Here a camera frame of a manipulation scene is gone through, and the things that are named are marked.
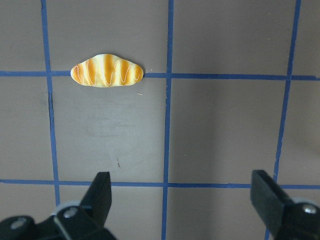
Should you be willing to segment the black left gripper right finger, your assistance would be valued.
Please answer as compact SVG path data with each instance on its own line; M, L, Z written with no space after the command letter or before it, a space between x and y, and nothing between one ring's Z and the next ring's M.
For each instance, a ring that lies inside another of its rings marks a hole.
M251 173L250 201L275 240L320 238L320 206L291 198L264 170Z

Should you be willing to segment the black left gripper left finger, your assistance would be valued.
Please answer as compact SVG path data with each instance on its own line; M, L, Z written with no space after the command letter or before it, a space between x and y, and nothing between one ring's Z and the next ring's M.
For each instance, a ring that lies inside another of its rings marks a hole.
M79 203L60 205L54 224L64 240L110 240L112 233L105 228L112 204L109 172L99 172Z

